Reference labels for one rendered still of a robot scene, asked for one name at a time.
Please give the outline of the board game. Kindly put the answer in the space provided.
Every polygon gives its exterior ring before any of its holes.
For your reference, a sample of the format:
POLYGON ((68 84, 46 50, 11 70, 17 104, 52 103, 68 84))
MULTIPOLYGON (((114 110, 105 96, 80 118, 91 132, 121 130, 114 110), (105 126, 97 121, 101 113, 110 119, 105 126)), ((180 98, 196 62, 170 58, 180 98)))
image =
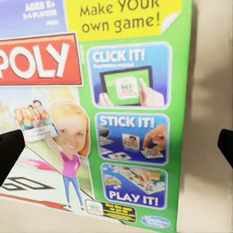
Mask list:
POLYGON ((0 0, 0 198, 177 233, 193 0, 0 0))

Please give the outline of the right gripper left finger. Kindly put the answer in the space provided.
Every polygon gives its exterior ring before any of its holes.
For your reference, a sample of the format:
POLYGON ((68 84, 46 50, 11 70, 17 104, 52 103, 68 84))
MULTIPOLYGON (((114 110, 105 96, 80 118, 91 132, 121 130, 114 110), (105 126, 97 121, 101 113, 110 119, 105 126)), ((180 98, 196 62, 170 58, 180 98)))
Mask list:
POLYGON ((0 134, 0 187, 25 149, 21 129, 0 134))

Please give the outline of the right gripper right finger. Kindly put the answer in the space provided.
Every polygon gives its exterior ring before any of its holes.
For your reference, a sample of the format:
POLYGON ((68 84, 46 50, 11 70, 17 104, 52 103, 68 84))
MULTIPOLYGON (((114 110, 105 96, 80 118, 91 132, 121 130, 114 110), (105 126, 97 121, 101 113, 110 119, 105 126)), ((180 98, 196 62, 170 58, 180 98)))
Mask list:
POLYGON ((217 146, 233 168, 233 131, 222 129, 217 146))

